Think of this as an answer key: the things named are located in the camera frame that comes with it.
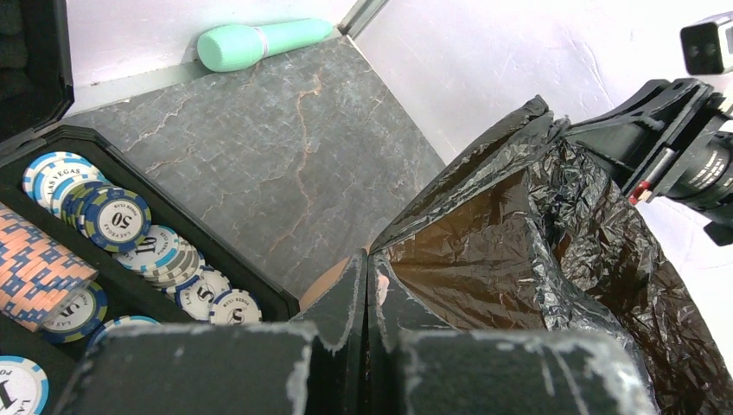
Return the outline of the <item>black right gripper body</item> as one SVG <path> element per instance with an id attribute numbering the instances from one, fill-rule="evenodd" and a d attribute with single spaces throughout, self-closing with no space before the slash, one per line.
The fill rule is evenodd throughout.
<path id="1" fill-rule="evenodd" d="M 564 140 L 589 151 L 633 200 L 653 188 L 665 149 L 679 156 L 711 119 L 730 116 L 729 96 L 693 78 L 649 80 L 615 109 L 570 126 Z"/>

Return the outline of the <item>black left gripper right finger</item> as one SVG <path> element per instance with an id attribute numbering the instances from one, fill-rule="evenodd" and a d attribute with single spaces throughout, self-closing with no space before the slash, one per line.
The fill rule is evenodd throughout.
<path id="1" fill-rule="evenodd" d="M 372 414 L 654 414 L 632 357 L 593 331 L 452 329 L 367 261 Z"/>

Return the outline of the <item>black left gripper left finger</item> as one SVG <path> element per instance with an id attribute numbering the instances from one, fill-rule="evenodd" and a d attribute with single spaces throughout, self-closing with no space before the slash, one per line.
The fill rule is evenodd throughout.
<path id="1" fill-rule="evenodd" d="M 118 327 L 58 414 L 361 414 L 367 252 L 288 322 Z"/>

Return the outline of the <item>black plastic trash bag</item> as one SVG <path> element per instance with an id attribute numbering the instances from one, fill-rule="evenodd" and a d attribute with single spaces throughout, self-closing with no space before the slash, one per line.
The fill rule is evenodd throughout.
<path id="1" fill-rule="evenodd" d="M 639 212 L 536 96 L 482 133 L 377 237 L 459 329 L 613 336 L 661 414 L 729 414 L 732 374 Z"/>

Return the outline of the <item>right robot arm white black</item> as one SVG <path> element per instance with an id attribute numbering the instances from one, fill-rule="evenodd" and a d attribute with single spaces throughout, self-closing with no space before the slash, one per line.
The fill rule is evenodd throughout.
<path id="1" fill-rule="evenodd" d="M 732 243 L 732 96 L 700 80 L 649 80 L 602 116 L 573 124 L 584 147 L 632 204 L 662 196 L 708 219 L 718 246 Z"/>

